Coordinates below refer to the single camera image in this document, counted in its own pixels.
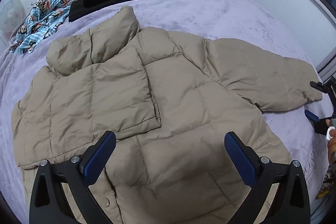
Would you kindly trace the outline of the person's right hand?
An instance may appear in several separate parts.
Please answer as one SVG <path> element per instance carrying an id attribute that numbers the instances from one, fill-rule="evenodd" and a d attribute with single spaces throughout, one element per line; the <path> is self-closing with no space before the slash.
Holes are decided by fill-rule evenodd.
<path id="1" fill-rule="evenodd" d="M 329 164 L 333 165 L 333 162 L 335 161 L 335 135 L 336 135 L 336 130 L 331 129 L 329 131 L 329 135 L 331 139 L 327 143 L 327 152 L 328 152 L 328 159 L 329 159 Z"/>

